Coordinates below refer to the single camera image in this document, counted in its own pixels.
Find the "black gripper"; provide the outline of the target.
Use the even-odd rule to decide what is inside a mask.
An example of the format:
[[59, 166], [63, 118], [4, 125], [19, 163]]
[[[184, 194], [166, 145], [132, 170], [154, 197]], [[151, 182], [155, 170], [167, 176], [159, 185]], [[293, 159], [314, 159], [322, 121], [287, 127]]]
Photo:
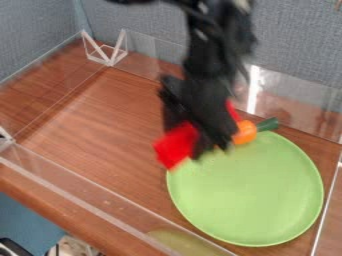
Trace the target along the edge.
[[187, 119], [204, 133], [212, 136], [222, 150], [230, 147], [238, 132], [236, 122], [227, 111], [226, 102], [230, 90], [224, 83], [210, 80], [162, 77], [159, 97], [162, 100], [163, 135], [167, 124], [166, 112]]

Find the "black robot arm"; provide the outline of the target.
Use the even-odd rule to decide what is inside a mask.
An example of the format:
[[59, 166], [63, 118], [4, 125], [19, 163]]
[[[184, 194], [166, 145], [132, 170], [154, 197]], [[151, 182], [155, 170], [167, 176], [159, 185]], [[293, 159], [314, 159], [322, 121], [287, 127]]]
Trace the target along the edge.
[[[147, 5], [158, 0], [106, 0], [120, 5]], [[186, 15], [188, 46], [182, 79], [160, 78], [159, 97], [175, 120], [190, 122], [199, 132], [190, 156], [199, 159], [214, 148], [227, 149], [238, 125], [226, 103], [236, 97], [235, 81], [247, 76], [244, 59], [256, 38], [254, 0], [160, 0]]]

